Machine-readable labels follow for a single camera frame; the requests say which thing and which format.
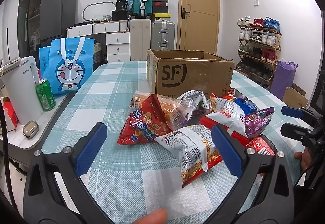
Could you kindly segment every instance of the shoe rack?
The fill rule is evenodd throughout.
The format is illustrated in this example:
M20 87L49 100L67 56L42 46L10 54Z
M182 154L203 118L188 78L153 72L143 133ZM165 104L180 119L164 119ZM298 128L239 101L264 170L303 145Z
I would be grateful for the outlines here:
M252 48L252 46L255 46L256 48L260 48L261 53L262 53L263 49L269 49L269 50L275 51L275 60L272 63L264 61L264 60L256 58L256 57L252 57L249 54L238 51L238 55L240 57L240 62L238 64L242 63L243 59L245 57L247 57L247 58L251 58L251 59L255 60L256 62L260 62L260 63L265 64L266 66L271 67L271 69L273 70L273 75L271 76L271 78L269 80L266 80L266 79L264 79L263 77L261 77L259 75L256 75L256 74L254 74L254 73L252 73L250 71L247 71L246 69L241 68L238 65L236 66L236 70L241 72L242 74L244 74L248 78L250 78L250 79L258 79L258 80L262 81L263 83L266 83L268 85L268 90L269 90L269 88L271 87L272 81L273 81L273 77L274 77L276 68L277 68L278 57L279 57L279 54L281 52L280 39L282 37L282 34L279 33L277 30L269 29L269 28L263 28L263 27L250 27L250 26L239 26L239 27L240 27L240 30L251 30L251 31L254 31L254 32L260 32L260 33L266 33L266 34L267 33L272 33L272 34L275 34L275 36L276 36L276 43L275 43L274 46L270 46L270 45L267 45L267 44L259 44L259 43L256 43L256 42L251 42L251 41L246 41L246 40L243 41L243 40L239 39L239 42L240 42L241 45L250 45L251 44L250 45L251 48Z

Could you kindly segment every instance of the wooden door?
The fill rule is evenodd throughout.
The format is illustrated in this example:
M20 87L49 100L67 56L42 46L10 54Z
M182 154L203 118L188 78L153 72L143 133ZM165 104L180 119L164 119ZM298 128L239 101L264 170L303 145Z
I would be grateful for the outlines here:
M219 32L220 0L181 0L178 47L215 53Z

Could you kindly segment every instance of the tablecloth pattern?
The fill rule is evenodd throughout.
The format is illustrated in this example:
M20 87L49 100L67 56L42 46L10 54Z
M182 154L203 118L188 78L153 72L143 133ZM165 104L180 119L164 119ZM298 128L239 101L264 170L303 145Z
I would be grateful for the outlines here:
M150 91L146 72L146 61L114 62L100 66L63 111L42 151L45 154L55 153L65 146L74 146L98 121L102 121L107 125L108 135L87 173L86 186L106 214L116 224L124 224L164 207L169 213L167 223L203 223L237 180L230 175L224 162L182 189L177 159L159 144L120 146L116 142L128 116L134 92ZM307 124L283 116L282 101L236 71L231 87L237 88L260 109L275 107L264 134L278 150L284 152L292 181L295 181L300 162L293 158L293 154L302 151L303 146L282 137L280 128L285 122L305 127ZM258 181L243 209L249 207L257 188Z

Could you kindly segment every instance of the white electric kettle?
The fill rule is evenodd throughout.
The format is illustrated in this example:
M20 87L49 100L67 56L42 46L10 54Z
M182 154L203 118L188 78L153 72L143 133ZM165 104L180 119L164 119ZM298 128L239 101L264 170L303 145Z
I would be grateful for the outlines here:
M3 66L2 81L8 91L11 104L22 125L36 121L43 113L35 82L39 81L35 58L15 57Z

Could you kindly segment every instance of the small gray case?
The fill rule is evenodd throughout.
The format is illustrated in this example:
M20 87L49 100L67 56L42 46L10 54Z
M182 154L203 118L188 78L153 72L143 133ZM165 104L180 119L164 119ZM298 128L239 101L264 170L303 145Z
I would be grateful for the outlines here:
M151 49L174 50L175 24L173 22L155 21L151 23Z

